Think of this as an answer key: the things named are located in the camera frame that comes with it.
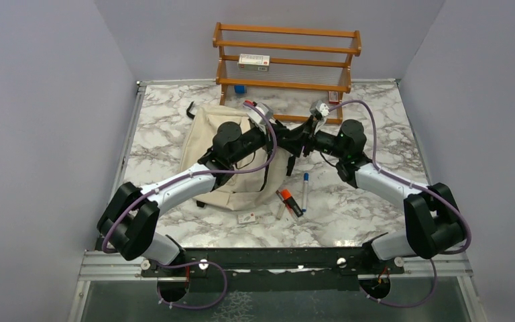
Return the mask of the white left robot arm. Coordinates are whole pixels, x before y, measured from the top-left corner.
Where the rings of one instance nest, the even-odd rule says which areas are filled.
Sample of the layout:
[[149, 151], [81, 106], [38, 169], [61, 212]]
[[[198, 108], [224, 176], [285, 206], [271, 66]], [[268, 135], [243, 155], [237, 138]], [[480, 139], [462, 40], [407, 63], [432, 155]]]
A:
[[242, 132], [232, 121], [222, 123], [211, 147], [184, 172], [144, 188], [131, 182], [121, 185], [97, 223], [104, 237], [102, 250], [118, 253], [128, 261], [140, 256], [156, 261], [167, 275], [181, 272], [184, 258], [180, 246], [171, 237], [156, 233], [159, 216], [225, 185], [236, 174], [234, 165], [260, 148], [269, 156], [278, 146], [299, 154], [303, 139], [310, 133], [307, 124], [288, 129], [279, 122], [267, 122], [266, 127], [266, 131], [253, 127]]

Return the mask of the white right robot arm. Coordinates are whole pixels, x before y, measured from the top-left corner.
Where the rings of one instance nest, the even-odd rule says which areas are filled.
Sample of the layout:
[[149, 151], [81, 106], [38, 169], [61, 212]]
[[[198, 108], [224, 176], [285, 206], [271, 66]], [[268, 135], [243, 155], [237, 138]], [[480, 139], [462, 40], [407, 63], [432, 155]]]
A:
[[277, 143], [296, 156], [318, 151], [336, 157], [335, 168], [343, 182], [383, 198], [404, 214], [404, 231], [364, 243], [367, 250], [361, 253], [360, 264], [365, 271], [376, 273], [396, 257], [431, 259], [452, 254], [451, 247], [458, 243], [470, 245], [470, 230], [447, 185], [424, 186], [378, 166], [364, 152], [364, 127], [354, 119], [344, 121], [335, 135], [316, 130], [317, 125], [313, 117], [294, 129], [277, 125]]

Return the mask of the beige canvas backpack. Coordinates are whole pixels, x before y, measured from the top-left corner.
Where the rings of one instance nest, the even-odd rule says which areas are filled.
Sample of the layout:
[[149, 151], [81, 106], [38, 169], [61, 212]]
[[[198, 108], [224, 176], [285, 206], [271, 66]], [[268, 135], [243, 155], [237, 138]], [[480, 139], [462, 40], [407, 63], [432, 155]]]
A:
[[[240, 126], [242, 133], [255, 128], [246, 112], [222, 105], [199, 106], [192, 118], [183, 144], [181, 171], [191, 167], [211, 147], [221, 124], [232, 121]], [[278, 149], [267, 167], [249, 174], [235, 174], [226, 185], [193, 199], [198, 207], [211, 205], [231, 211], [252, 209], [280, 189], [285, 178], [291, 175], [295, 159], [286, 150]]]

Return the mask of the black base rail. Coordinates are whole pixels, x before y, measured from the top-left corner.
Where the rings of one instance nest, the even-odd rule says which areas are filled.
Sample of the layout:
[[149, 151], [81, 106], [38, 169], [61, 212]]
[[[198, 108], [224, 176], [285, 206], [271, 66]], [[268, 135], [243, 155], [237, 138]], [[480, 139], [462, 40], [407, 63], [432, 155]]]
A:
[[190, 292], [270, 292], [358, 291], [360, 280], [402, 273], [393, 260], [381, 262], [361, 247], [186, 248], [170, 268], [145, 260], [140, 275]]

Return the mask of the small red box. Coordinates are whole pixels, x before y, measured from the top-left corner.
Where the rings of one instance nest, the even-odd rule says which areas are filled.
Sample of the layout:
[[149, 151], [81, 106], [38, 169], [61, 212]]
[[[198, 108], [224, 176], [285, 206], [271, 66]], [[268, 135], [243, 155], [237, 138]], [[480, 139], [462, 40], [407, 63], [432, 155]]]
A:
[[328, 101], [330, 104], [333, 104], [333, 105], [340, 103], [339, 92], [329, 91], [328, 92]]

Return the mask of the small blue object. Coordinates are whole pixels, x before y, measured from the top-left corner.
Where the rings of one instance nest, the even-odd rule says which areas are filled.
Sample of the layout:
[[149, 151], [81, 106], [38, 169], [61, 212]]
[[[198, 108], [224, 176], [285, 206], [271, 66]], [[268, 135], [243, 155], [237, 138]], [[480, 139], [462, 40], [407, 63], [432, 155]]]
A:
[[245, 85], [235, 85], [234, 86], [234, 91], [238, 95], [246, 94], [247, 87]]

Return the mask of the blue whiteboard marker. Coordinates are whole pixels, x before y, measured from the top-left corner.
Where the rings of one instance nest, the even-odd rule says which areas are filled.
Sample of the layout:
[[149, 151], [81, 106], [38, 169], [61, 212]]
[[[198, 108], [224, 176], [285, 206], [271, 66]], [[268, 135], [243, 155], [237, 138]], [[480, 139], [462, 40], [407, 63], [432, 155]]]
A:
[[305, 172], [303, 176], [302, 185], [302, 212], [305, 213], [308, 209], [308, 191], [309, 191], [309, 173]]

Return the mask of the red pen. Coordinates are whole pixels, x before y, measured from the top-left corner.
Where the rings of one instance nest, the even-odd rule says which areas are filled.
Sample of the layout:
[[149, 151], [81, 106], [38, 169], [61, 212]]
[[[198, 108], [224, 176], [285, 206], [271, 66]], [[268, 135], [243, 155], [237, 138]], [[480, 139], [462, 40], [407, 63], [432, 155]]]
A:
[[287, 211], [288, 211], [288, 214], [289, 216], [294, 220], [296, 221], [298, 218], [297, 216], [294, 214], [294, 211], [291, 209], [291, 207], [289, 206], [289, 204], [286, 202], [286, 199], [283, 197], [282, 193], [277, 190], [276, 191], [276, 195], [278, 196], [278, 198], [281, 200], [282, 204], [284, 205], [283, 208], [285, 208]]

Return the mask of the orange wooden shelf rack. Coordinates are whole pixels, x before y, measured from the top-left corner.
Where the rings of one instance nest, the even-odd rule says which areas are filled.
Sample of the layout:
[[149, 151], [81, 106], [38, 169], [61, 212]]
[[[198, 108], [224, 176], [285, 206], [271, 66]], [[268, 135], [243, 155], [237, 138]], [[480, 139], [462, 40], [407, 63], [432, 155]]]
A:
[[[220, 103], [235, 85], [286, 91], [339, 92], [340, 102], [352, 90], [352, 62], [361, 55], [361, 32], [241, 25], [218, 22], [212, 45], [218, 50], [215, 82]], [[240, 54], [270, 57], [268, 72], [238, 69]]]

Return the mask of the white and grey box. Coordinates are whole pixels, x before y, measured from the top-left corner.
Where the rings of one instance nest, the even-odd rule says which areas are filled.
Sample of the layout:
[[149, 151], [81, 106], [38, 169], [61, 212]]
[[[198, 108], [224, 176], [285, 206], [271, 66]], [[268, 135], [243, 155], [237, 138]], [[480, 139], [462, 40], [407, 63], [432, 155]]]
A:
[[244, 71], [268, 72], [270, 57], [259, 54], [240, 54], [237, 62], [238, 69]]

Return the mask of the orange highlighter marker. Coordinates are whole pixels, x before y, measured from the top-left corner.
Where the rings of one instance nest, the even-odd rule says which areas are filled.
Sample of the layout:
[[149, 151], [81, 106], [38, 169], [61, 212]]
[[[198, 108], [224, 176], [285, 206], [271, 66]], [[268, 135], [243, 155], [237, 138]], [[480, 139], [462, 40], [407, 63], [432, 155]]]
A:
[[291, 209], [294, 211], [294, 214], [297, 216], [297, 218], [303, 216], [302, 208], [298, 205], [292, 194], [289, 190], [284, 189], [281, 191], [283, 197], [286, 199], [286, 202], [289, 204]]

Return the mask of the small white eraser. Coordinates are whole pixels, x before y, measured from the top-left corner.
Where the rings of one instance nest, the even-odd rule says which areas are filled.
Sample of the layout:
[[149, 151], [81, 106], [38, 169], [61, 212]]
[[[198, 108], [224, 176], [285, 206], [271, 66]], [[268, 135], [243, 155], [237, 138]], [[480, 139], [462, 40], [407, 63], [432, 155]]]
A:
[[256, 221], [257, 217], [255, 213], [244, 213], [237, 216], [237, 222], [240, 225], [255, 223]]

